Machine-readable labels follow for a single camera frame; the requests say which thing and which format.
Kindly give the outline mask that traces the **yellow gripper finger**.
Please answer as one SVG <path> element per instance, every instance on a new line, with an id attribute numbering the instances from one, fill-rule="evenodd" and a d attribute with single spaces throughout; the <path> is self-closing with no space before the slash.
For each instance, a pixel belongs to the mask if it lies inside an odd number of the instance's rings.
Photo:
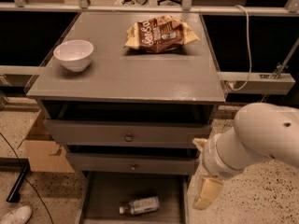
<path id="1" fill-rule="evenodd" d="M 192 207 L 198 210 L 205 210 L 220 195 L 223 189 L 223 181 L 213 176 L 203 176 L 199 185 L 199 193 L 195 196 Z"/>
<path id="2" fill-rule="evenodd" d="M 192 143 L 202 151 L 205 147 L 207 140 L 205 138 L 193 138 Z"/>

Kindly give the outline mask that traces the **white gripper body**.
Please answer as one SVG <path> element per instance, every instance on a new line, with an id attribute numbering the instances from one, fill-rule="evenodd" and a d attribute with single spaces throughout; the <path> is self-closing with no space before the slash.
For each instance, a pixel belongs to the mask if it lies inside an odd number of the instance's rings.
<path id="1" fill-rule="evenodd" d="M 242 174 L 244 170 L 236 170 L 224 162 L 217 148 L 219 137 L 220 135 L 216 134 L 206 141 L 202 152 L 202 164 L 210 175 L 218 179 L 228 180 Z"/>

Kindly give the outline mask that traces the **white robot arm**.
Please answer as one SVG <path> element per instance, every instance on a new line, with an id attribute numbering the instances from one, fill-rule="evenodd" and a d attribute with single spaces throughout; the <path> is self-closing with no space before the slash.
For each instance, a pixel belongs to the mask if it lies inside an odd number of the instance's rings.
<path id="1" fill-rule="evenodd" d="M 299 167 L 299 110 L 267 103 L 245 105 L 225 133 L 192 142 L 202 148 L 207 171 L 193 207 L 205 210 L 220 195 L 225 180 L 253 164 L 276 160 Z"/>

